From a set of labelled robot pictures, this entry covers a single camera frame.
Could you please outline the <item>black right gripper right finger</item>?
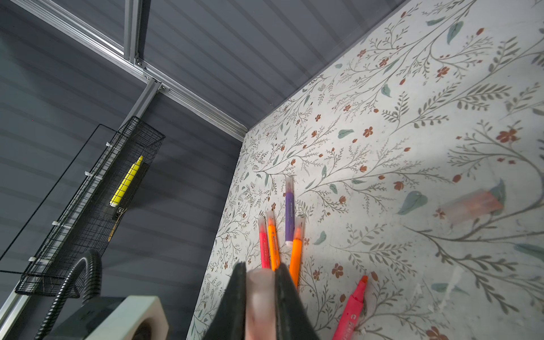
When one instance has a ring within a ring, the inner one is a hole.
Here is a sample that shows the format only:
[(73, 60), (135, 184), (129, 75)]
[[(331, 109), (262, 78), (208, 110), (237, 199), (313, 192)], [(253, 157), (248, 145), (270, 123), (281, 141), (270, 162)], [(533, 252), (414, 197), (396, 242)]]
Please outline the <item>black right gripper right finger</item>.
[(284, 263), (275, 270), (275, 291), (277, 340), (319, 339)]

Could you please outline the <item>orange highlighter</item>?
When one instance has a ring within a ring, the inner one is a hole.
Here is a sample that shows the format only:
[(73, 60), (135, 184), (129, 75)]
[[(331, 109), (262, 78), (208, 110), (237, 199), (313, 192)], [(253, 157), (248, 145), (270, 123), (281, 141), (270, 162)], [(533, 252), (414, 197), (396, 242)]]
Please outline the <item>orange highlighter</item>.
[(290, 258), (289, 272), (294, 286), (298, 287), (300, 276), (300, 265), (303, 251), (303, 239), (305, 229), (305, 218), (297, 217), (295, 219), (295, 228), (293, 233), (293, 246)]
[(267, 232), (269, 238), (269, 252), (270, 252), (270, 262), (271, 269), (275, 271), (280, 266), (281, 255), (279, 252), (279, 241), (276, 229), (276, 221), (273, 211), (268, 211), (266, 213), (267, 220)]

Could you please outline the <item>purple highlighter pen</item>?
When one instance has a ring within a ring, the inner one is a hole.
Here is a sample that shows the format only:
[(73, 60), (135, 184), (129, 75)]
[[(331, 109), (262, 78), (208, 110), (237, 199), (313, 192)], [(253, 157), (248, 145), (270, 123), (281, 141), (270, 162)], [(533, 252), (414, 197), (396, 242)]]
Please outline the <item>purple highlighter pen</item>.
[(286, 244), (293, 246), (293, 236), (295, 229), (295, 199), (294, 199), (294, 181), (293, 177), (286, 178)]

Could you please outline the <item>translucent pink pen cap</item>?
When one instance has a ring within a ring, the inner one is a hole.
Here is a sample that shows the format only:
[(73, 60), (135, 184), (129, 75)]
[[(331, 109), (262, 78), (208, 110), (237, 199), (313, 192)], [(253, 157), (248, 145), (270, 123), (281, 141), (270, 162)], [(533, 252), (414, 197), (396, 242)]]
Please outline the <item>translucent pink pen cap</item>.
[(499, 199), (483, 189), (457, 198), (441, 206), (446, 218), (454, 225), (479, 218), (504, 208)]

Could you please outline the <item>pink highlighter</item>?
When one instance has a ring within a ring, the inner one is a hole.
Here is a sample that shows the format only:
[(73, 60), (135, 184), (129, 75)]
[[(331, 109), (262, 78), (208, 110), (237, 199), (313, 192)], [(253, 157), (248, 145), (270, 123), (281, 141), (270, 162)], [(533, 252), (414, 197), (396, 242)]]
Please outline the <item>pink highlighter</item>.
[(265, 217), (260, 217), (258, 219), (259, 227), (259, 246), (260, 246), (260, 257), (263, 269), (271, 268), (271, 258), (269, 253), (269, 244), (268, 244), (268, 235), (266, 230), (266, 220)]
[(363, 276), (355, 291), (350, 295), (347, 305), (341, 315), (333, 340), (350, 340), (354, 334), (358, 319), (365, 306), (365, 293), (368, 276)]

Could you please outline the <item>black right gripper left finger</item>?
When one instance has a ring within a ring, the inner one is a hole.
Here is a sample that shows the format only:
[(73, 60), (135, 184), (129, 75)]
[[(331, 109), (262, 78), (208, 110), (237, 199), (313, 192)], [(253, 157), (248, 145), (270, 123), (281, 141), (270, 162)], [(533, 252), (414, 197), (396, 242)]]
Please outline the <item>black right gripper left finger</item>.
[(216, 315), (203, 339), (245, 338), (247, 269), (245, 262), (233, 267), (233, 272), (222, 296)]

